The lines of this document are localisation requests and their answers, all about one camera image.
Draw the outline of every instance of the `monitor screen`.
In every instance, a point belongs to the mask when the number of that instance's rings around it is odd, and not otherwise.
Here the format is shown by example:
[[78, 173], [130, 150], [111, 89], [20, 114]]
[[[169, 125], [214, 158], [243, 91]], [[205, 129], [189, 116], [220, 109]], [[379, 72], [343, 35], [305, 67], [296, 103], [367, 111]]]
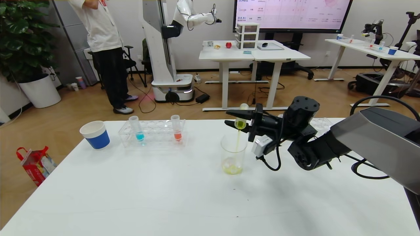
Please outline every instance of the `monitor screen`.
[[255, 22], [261, 32], [341, 33], [352, 0], [235, 0], [237, 23]]

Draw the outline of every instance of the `red gift bag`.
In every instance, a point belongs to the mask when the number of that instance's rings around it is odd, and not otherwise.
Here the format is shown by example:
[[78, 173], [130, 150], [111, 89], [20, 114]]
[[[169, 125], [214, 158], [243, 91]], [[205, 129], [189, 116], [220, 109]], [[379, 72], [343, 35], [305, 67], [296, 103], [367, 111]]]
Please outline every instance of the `red gift bag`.
[[[25, 157], [19, 153], [19, 150], [25, 150]], [[16, 155], [21, 161], [21, 165], [31, 177], [32, 181], [37, 185], [41, 185], [42, 182], [51, 174], [51, 172], [57, 167], [56, 163], [47, 154], [48, 147], [38, 151], [27, 151], [25, 148], [20, 147], [16, 150]]]

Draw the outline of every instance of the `white planter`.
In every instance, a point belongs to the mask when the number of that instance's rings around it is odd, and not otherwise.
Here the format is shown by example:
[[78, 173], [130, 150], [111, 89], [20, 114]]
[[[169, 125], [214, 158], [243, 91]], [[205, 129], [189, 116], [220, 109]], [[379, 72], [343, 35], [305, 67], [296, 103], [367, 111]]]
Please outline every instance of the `white planter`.
[[33, 82], [19, 83], [19, 86], [36, 108], [46, 108], [61, 101], [57, 89], [47, 74], [46, 77]]

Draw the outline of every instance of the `power adapter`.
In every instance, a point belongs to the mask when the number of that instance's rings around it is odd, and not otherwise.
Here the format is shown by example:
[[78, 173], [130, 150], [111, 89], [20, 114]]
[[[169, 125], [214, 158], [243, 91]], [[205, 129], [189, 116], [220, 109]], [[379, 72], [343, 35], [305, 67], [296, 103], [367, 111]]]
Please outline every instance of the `power adapter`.
[[210, 96], [208, 94], [202, 94], [201, 96], [195, 99], [195, 102], [204, 103], [205, 101], [209, 100]]

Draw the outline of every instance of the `blue cup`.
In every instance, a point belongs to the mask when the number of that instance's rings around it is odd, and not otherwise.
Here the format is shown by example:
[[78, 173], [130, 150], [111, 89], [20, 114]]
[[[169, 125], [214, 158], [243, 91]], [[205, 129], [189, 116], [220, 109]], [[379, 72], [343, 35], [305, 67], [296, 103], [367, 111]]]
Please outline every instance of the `blue cup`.
[[103, 121], [87, 123], [80, 128], [79, 132], [94, 149], [102, 149], [110, 143]]
[[397, 47], [389, 47], [388, 54], [389, 55], [395, 55], [395, 53], [397, 52], [397, 50], [398, 50]]

